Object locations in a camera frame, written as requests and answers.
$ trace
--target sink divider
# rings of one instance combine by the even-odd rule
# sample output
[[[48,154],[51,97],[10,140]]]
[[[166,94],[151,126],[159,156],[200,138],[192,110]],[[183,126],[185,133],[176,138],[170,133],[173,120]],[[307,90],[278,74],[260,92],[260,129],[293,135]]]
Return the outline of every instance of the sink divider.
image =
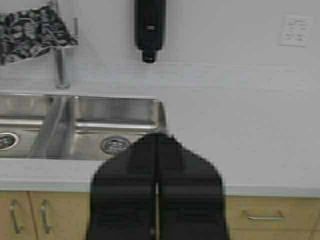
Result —
[[[28,159],[46,159],[47,151],[57,133],[70,96],[54,96],[38,136],[27,156]]]

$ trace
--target sink drain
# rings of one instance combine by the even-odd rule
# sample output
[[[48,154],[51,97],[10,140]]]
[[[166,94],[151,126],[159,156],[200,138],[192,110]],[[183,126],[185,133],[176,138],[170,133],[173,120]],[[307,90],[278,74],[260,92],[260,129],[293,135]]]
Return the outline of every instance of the sink drain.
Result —
[[[101,143],[101,150],[106,154],[117,155],[130,146],[128,139],[122,136],[111,136],[104,139]]]
[[[0,133],[0,151],[12,149],[19,143],[19,136],[11,132]]]

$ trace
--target white countertop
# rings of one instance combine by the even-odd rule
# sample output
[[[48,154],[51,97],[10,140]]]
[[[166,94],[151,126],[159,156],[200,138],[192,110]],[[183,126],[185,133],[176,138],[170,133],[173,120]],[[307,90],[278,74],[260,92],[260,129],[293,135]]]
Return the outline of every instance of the white countertop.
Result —
[[[226,194],[320,197],[320,84],[315,72],[161,62],[146,66],[114,58],[76,61],[68,90],[54,88],[44,66],[51,64],[39,59],[39,68],[27,61],[0,71],[0,91],[150,96],[164,102],[170,133],[219,169]],[[101,163],[0,159],[0,191],[88,192]]]
[[[1,159],[0,191],[90,192],[91,179],[103,161]],[[236,196],[320,197],[317,187],[241,185],[225,181]]]

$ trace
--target cabinet door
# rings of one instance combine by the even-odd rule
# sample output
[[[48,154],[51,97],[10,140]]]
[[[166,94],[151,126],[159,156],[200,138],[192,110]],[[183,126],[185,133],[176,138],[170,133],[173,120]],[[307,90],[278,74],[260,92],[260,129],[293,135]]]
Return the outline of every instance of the cabinet door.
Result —
[[[0,239],[37,239],[27,192],[0,191]]]
[[[229,196],[226,201],[230,229],[311,231],[318,214],[315,198]]]
[[[39,240],[84,240],[89,221],[89,194],[31,192]]]
[[[309,231],[233,230],[230,232],[230,240],[308,240],[310,234]]]

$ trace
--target towel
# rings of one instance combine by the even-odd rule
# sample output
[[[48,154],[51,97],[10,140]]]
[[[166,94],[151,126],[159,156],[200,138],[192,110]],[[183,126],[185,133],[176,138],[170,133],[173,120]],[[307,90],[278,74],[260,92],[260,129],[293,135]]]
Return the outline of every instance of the towel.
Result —
[[[77,44],[51,3],[37,9],[0,12],[1,66]]]

